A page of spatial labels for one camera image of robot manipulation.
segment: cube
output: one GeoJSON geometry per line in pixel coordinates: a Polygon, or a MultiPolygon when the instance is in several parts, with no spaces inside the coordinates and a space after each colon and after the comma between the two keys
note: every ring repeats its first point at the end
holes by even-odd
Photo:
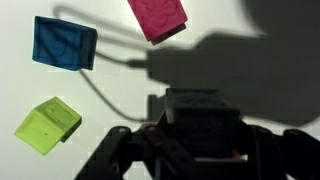
{"type": "Polygon", "coordinates": [[[80,124],[81,116],[54,97],[34,108],[15,135],[45,155],[60,140],[65,141],[80,124]]]}
{"type": "Polygon", "coordinates": [[[95,29],[37,16],[32,59],[72,71],[92,70],[97,37],[95,29]]]}
{"type": "Polygon", "coordinates": [[[156,40],[181,27],[188,20],[180,0],[128,0],[128,2],[148,41],[156,40]]]}

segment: green cube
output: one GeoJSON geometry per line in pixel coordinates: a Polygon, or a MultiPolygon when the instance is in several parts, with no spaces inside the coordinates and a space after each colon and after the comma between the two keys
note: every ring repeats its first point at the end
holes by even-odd
{"type": "Polygon", "coordinates": [[[81,116],[54,97],[34,108],[15,135],[47,154],[59,141],[65,141],[79,125],[81,116]]]}

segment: screw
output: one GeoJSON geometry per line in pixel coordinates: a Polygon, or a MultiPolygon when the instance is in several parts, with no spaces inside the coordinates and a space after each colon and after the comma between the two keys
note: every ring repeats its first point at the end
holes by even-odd
{"type": "Polygon", "coordinates": [[[156,128],[154,126],[149,126],[148,127],[148,131],[154,132],[154,131],[156,131],[156,128]]]}
{"type": "Polygon", "coordinates": [[[126,129],[125,128],[119,128],[119,132],[121,132],[121,133],[126,132],[126,129]]]}

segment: black metal frame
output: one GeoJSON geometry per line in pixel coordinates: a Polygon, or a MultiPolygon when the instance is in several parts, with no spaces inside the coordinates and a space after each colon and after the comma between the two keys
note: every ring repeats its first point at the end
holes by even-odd
{"type": "Polygon", "coordinates": [[[155,180],[320,179],[320,143],[305,132],[247,125],[215,90],[168,89],[166,105],[157,125],[112,128],[76,179],[121,180],[134,161],[155,180]]]}

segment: blue cube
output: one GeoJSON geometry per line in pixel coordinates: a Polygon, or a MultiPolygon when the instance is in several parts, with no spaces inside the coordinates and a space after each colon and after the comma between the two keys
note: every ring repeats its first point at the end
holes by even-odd
{"type": "Polygon", "coordinates": [[[37,16],[32,59],[72,71],[92,70],[97,37],[93,28],[37,16]]]}

